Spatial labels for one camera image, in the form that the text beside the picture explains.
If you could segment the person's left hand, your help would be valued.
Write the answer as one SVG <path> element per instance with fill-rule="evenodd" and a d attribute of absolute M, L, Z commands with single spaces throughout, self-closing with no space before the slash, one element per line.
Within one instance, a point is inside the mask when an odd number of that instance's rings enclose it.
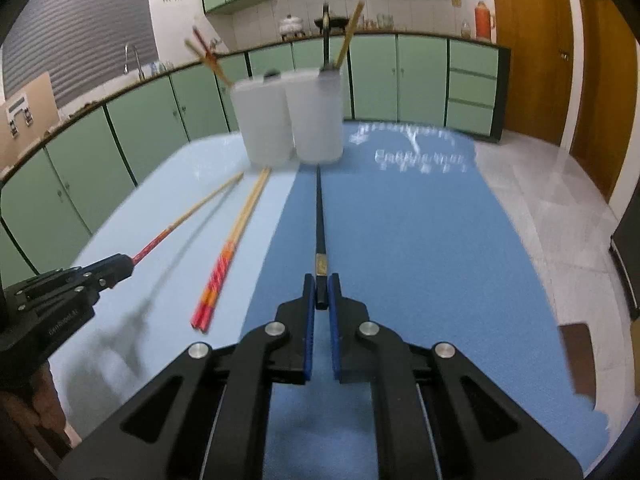
<path fill-rule="evenodd" d="M 42 364 L 32 375 L 27 387 L 30 389 L 30 395 L 26 399 L 12 392 L 2 391 L 1 405 L 8 412 L 10 419 L 16 422 L 21 430 L 42 427 L 66 437 L 66 416 L 48 362 Z"/>

